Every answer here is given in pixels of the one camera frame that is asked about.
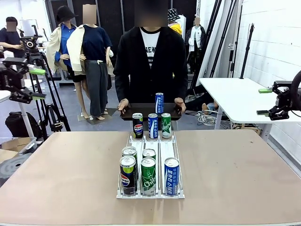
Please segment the person's right forearm black sleeve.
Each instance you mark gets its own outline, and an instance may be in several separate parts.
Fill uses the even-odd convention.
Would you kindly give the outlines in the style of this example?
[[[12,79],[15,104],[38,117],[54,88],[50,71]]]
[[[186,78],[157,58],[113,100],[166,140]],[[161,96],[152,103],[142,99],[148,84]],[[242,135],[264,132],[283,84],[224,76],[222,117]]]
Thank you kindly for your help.
[[[124,71],[120,71],[117,68],[115,68],[113,72],[115,75],[115,88],[118,100],[120,102],[123,99],[129,100],[129,74]]]

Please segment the green Chilsung cider can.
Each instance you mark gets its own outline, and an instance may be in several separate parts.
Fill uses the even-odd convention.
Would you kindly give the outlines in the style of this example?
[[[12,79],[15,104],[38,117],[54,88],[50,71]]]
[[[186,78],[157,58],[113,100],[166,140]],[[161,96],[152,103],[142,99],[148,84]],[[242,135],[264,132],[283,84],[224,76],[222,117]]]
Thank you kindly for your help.
[[[162,137],[168,139],[171,137],[171,114],[170,113],[163,113],[161,115],[161,128],[162,128]]]
[[[154,149],[146,148],[143,150],[143,159],[153,158],[156,159],[156,151]]]
[[[142,194],[154,196],[156,194],[156,160],[151,157],[142,159],[141,162]]]

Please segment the grey round base plate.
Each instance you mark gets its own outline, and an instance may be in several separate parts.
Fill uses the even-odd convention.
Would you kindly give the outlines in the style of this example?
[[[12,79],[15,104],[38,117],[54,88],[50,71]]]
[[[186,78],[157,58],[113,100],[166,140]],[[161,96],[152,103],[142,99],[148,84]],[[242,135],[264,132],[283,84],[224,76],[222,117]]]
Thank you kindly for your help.
[[[5,160],[0,164],[0,187],[16,172],[16,170],[32,155],[22,154],[17,157]]]

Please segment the blue Pocari Sweat can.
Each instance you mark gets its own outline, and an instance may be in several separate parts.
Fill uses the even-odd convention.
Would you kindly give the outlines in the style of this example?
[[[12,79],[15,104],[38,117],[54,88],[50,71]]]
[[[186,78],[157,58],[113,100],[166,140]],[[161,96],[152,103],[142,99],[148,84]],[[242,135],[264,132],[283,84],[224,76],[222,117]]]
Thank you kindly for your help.
[[[148,129],[151,139],[158,138],[158,115],[156,113],[150,113],[148,115]]]
[[[165,160],[164,165],[165,192],[168,196],[178,194],[180,164],[177,158],[170,157]]]
[[[164,111],[164,94],[156,93],[155,95],[155,113],[162,114]]]

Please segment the dark brown plastic tray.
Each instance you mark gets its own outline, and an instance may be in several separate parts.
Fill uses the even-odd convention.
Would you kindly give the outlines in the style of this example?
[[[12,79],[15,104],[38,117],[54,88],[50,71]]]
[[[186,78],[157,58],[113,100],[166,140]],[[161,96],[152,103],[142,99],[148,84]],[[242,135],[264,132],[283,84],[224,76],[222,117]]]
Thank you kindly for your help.
[[[147,121],[150,113],[155,113],[155,103],[133,103],[125,108],[126,112],[120,114],[124,121],[132,121],[134,113],[142,113],[143,121]],[[177,121],[181,118],[181,109],[175,103],[164,103],[163,113],[171,114],[171,120]]]

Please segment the person's left hand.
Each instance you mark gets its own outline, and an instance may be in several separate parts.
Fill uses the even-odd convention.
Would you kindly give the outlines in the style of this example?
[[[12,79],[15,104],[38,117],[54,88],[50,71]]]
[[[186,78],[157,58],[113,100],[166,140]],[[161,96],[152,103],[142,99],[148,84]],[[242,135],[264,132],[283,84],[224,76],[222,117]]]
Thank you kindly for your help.
[[[185,105],[184,100],[180,97],[177,97],[177,98],[174,99],[174,103],[179,108],[179,111],[181,112],[181,114],[184,114],[185,111],[186,111],[186,105]]]

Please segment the person's left forearm black sleeve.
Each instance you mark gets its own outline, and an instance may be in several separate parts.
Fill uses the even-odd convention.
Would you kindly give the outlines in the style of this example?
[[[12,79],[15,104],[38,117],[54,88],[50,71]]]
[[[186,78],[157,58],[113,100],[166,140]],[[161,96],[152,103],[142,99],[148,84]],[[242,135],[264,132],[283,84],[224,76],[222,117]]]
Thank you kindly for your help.
[[[174,74],[175,97],[185,99],[188,89],[188,72],[186,70]]]

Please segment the black light stand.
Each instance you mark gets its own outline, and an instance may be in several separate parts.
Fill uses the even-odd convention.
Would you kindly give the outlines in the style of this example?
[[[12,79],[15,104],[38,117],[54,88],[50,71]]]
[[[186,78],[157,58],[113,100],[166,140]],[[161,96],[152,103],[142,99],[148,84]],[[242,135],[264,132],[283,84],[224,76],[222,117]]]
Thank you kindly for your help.
[[[254,31],[254,23],[252,23],[251,26],[250,26],[248,39],[247,39],[247,45],[246,45],[246,51],[245,51],[245,55],[244,55],[244,60],[243,60],[243,64],[242,64],[240,77],[239,77],[240,79],[244,78],[244,72],[245,72],[245,68],[246,68],[246,62],[247,62],[247,58],[248,58],[248,53],[249,53],[249,49],[250,49],[250,44],[251,44],[253,31]]]

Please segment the brown box under table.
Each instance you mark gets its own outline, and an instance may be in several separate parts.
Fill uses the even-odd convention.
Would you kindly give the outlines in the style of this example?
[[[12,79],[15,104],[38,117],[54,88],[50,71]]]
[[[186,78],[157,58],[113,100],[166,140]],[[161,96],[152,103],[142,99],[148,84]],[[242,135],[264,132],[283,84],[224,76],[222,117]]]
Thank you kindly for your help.
[[[251,124],[251,123],[234,123],[231,122],[230,125],[231,129],[248,129],[248,130],[252,130],[255,131],[258,135],[261,134],[262,130],[260,129],[260,127],[256,124]]]

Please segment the mannequin in white hoodie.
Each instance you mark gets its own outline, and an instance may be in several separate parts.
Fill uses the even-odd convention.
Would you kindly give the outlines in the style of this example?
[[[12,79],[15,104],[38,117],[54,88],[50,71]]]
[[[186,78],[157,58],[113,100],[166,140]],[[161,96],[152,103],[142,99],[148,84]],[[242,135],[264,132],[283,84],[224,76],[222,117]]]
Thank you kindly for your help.
[[[186,17],[184,15],[179,15],[179,19],[177,19],[176,21],[181,27],[182,35],[184,35],[186,29]]]

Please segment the mannequin yellow jacket bucket hat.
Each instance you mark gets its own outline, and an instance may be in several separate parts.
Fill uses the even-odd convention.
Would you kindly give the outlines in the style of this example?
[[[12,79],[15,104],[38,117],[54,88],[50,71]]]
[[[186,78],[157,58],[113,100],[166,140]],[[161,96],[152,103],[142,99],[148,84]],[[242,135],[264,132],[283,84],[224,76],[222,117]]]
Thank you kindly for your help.
[[[177,22],[178,19],[180,19],[180,17],[177,10],[175,8],[169,9],[167,13],[168,26],[178,34],[182,35],[181,25]]]

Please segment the black backpack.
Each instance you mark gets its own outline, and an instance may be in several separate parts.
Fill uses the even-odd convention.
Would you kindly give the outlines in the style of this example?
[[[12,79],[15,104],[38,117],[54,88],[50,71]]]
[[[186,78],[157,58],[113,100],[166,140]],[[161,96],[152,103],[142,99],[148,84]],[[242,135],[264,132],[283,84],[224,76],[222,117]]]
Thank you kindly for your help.
[[[37,121],[30,113],[27,112],[27,115],[34,136],[36,138],[41,138],[42,130]],[[5,120],[5,125],[8,127],[13,137],[29,137],[21,112],[10,112]]]

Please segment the person in black and jeans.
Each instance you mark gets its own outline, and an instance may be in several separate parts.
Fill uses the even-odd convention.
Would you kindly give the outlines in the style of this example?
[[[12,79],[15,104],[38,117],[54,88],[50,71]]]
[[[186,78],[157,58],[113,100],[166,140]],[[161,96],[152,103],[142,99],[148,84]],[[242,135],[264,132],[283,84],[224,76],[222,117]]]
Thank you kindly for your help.
[[[196,86],[187,91],[185,105],[189,111],[202,111],[204,114],[211,114],[219,109],[219,105],[203,85]]]

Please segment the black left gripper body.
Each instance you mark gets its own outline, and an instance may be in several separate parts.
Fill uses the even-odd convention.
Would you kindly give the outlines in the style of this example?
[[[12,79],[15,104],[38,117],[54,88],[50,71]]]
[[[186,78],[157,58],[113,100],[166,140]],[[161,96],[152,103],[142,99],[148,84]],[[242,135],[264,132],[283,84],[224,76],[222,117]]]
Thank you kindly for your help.
[[[12,68],[0,68],[0,90],[23,95],[23,75],[24,69],[16,71]]]

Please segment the clear acrylic can rack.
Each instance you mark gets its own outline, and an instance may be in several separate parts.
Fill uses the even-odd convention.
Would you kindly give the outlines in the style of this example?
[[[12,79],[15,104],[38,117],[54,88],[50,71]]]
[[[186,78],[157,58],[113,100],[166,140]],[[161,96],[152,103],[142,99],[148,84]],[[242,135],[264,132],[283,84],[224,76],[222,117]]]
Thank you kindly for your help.
[[[123,193],[121,183],[121,176],[119,172],[117,198],[118,199],[183,199],[185,197],[182,182],[182,172],[180,164],[180,156],[176,142],[176,136],[172,135],[168,139],[158,136],[156,139],[149,138],[144,135],[142,139],[135,139],[132,135],[128,137],[127,146],[134,146],[137,150],[136,170],[137,170],[137,191],[135,195],[127,196]],[[154,196],[145,196],[142,194],[142,171],[141,162],[143,159],[143,150],[146,148],[154,149],[156,151],[156,194]],[[178,194],[175,196],[168,196],[165,192],[165,179],[164,179],[164,165],[167,158],[177,158],[180,164],[180,175]]]

